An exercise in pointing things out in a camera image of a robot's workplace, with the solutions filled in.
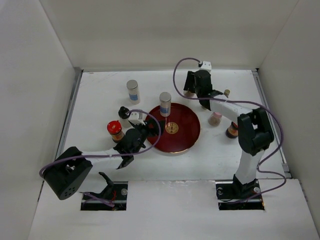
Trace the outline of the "black-cap grinder bottle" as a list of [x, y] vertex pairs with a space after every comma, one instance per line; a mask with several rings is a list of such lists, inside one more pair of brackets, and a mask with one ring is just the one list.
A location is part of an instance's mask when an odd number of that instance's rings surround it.
[[195, 98], [195, 93], [189, 91], [189, 90], [184, 90], [183, 91], [183, 95], [185, 98], [188, 98], [188, 99], [192, 99], [192, 98]]

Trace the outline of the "black-cap white bottle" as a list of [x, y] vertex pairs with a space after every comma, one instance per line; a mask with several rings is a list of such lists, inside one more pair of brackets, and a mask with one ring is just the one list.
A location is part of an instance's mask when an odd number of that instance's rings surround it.
[[125, 106], [121, 106], [118, 111], [119, 122], [123, 128], [130, 128], [132, 125], [129, 122], [130, 115], [128, 114], [129, 109]]

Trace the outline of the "red-lid chili sauce jar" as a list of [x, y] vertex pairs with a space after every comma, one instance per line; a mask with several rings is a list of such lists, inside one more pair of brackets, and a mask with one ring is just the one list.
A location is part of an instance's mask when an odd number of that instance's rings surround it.
[[119, 143], [125, 136], [122, 125], [118, 120], [110, 121], [107, 124], [106, 129], [115, 143]]

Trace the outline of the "yellow-label sesame oil bottle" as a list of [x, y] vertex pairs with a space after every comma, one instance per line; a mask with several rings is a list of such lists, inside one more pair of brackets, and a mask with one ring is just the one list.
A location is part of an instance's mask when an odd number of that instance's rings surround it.
[[223, 94], [228, 98], [230, 95], [230, 90], [226, 89]]

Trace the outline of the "pink-lid spice jar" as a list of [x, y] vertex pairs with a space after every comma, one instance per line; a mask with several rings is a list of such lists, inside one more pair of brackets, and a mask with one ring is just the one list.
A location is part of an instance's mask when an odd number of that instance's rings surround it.
[[222, 120], [222, 114], [219, 112], [213, 112], [208, 119], [208, 123], [211, 126], [216, 127], [221, 123], [221, 120]]

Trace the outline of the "small black-cap spice jar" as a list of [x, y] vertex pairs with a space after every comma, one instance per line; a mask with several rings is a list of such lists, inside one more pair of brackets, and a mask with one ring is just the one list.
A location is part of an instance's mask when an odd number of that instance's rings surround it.
[[209, 111], [211, 110], [210, 106], [202, 105], [201, 107], [204, 110], [209, 110]]

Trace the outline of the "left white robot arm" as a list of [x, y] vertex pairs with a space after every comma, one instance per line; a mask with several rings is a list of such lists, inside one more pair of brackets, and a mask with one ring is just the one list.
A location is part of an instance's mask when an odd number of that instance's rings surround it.
[[41, 168], [39, 175], [51, 187], [59, 200], [71, 197], [81, 187], [93, 165], [110, 162], [116, 169], [127, 167], [134, 156], [151, 149], [144, 142], [148, 137], [160, 137], [165, 128], [165, 121], [154, 117], [138, 124], [131, 123], [123, 138], [115, 147], [101, 152], [85, 154], [77, 147], [69, 147], [52, 163]]

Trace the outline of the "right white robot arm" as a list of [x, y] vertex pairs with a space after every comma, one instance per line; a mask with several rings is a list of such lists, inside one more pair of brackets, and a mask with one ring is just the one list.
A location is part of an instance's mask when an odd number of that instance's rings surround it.
[[238, 169], [232, 183], [220, 185], [220, 199], [242, 200], [254, 194], [257, 185], [257, 166], [274, 141], [274, 134], [266, 110], [255, 109], [229, 100], [222, 92], [213, 89], [211, 74], [207, 70], [188, 71], [184, 91], [196, 95], [199, 103], [212, 112], [229, 119], [237, 128], [237, 139], [242, 149]]

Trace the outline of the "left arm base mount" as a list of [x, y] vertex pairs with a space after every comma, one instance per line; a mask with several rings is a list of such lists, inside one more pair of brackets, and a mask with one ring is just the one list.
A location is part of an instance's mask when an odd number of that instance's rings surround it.
[[81, 211], [126, 211], [129, 183], [112, 181], [104, 172], [99, 172], [106, 182], [99, 192], [88, 192], [82, 195]]

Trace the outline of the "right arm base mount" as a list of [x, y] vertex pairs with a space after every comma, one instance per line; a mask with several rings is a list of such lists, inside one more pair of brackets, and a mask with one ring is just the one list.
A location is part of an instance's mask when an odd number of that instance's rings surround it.
[[217, 181], [215, 183], [218, 209], [220, 211], [264, 210], [259, 181], [242, 185], [239, 181]]

